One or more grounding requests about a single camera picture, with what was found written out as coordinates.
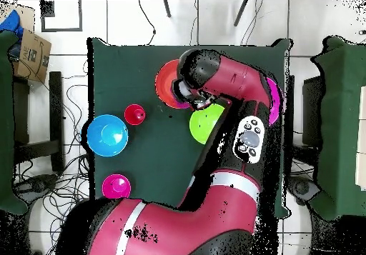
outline black table leg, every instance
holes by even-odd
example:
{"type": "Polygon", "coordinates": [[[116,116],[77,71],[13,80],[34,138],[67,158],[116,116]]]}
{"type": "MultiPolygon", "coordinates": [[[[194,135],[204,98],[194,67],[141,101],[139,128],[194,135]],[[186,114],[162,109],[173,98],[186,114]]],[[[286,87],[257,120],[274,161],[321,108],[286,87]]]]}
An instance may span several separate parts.
{"type": "Polygon", "coordinates": [[[58,151],[51,154],[52,171],[64,170],[64,130],[62,120],[62,77],[60,71],[49,73],[49,138],[58,141],[58,151]]]}
{"type": "Polygon", "coordinates": [[[170,14],[170,9],[169,9],[168,0],[164,0],[164,5],[165,5],[165,10],[167,11],[167,16],[168,16],[168,18],[169,18],[169,17],[171,17],[172,15],[170,14]]]}
{"type": "Polygon", "coordinates": [[[240,18],[242,17],[242,14],[243,14],[243,11],[244,11],[244,8],[245,8],[245,6],[247,5],[247,2],[248,2],[249,0],[244,0],[243,2],[242,2],[242,5],[240,6],[240,9],[239,9],[239,12],[237,13],[237,19],[235,20],[235,22],[234,22],[234,27],[236,27],[237,25],[238,25],[238,23],[239,23],[239,21],[240,21],[240,18]]]}
{"type": "Polygon", "coordinates": [[[49,141],[25,144],[14,148],[14,164],[36,159],[40,156],[51,156],[52,171],[61,173],[64,170],[64,137],[62,129],[62,85],[61,72],[49,73],[49,141]]]}

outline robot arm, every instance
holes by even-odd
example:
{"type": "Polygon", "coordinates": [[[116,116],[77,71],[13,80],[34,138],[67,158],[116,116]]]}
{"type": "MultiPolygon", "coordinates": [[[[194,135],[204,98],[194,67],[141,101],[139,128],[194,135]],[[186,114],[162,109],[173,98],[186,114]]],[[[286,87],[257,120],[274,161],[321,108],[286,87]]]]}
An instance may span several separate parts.
{"type": "Polygon", "coordinates": [[[182,55],[173,94],[194,109],[226,106],[179,209],[141,199],[102,206],[86,255],[248,255],[269,126],[263,74],[216,51],[182,55]]]}

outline chair leg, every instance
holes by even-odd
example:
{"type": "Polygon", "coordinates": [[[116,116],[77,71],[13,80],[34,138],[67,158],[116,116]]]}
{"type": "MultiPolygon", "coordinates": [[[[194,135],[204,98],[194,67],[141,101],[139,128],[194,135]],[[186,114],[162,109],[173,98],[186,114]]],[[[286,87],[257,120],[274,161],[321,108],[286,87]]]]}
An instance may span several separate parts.
{"type": "Polygon", "coordinates": [[[245,6],[247,5],[247,2],[249,0],[244,0],[242,2],[242,5],[240,6],[240,9],[239,9],[239,12],[237,13],[237,19],[235,19],[235,22],[234,22],[234,27],[236,27],[240,21],[240,18],[242,17],[242,14],[243,14],[243,11],[244,11],[244,8],[245,6]]]}
{"type": "Polygon", "coordinates": [[[167,16],[168,16],[168,18],[169,18],[169,17],[171,17],[172,15],[170,14],[170,9],[169,9],[168,0],[164,0],[164,5],[165,5],[165,10],[167,11],[167,16]]]}

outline pink cup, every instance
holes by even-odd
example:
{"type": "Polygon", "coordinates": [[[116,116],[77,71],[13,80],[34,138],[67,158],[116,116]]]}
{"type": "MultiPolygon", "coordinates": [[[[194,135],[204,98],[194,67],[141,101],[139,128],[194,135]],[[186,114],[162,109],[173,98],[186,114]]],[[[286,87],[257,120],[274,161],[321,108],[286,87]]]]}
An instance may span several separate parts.
{"type": "Polygon", "coordinates": [[[102,193],[108,199],[129,197],[129,194],[131,193],[131,184],[125,176],[121,174],[112,174],[103,181],[102,193]]]}

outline blue object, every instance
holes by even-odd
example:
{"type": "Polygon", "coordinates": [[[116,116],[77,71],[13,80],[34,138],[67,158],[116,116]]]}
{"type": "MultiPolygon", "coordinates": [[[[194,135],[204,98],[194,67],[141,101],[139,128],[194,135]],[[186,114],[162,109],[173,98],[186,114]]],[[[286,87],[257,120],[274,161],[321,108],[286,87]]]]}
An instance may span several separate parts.
{"type": "Polygon", "coordinates": [[[0,30],[9,30],[14,32],[19,40],[23,37],[23,27],[20,26],[20,16],[16,10],[13,10],[8,17],[0,24],[0,30]]]}
{"type": "Polygon", "coordinates": [[[129,134],[126,124],[116,116],[104,114],[89,125],[86,141],[89,148],[100,156],[115,156],[127,145],[129,134]]]}

